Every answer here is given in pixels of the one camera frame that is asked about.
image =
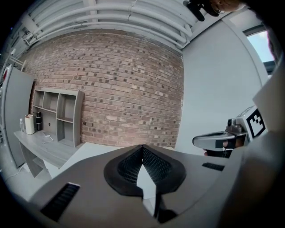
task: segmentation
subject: white container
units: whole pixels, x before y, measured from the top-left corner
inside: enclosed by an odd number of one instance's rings
[[[34,115],[26,115],[25,116],[25,124],[26,124],[26,133],[27,134],[34,134],[35,127],[34,127]]]

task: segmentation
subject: water bottle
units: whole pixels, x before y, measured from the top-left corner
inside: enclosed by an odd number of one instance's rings
[[[21,129],[21,132],[24,133],[24,122],[23,122],[23,119],[20,119],[20,129]]]

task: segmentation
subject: brick wall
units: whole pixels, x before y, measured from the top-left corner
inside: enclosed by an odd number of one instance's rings
[[[35,88],[82,90],[81,139],[110,146],[175,145],[183,60],[133,33],[87,30],[42,43],[22,58]]]

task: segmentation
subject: gray cabinet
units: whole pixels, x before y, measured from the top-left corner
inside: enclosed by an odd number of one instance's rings
[[[80,119],[84,93],[80,90],[36,90],[33,112],[42,113],[43,130],[55,134],[68,146],[80,144]]]

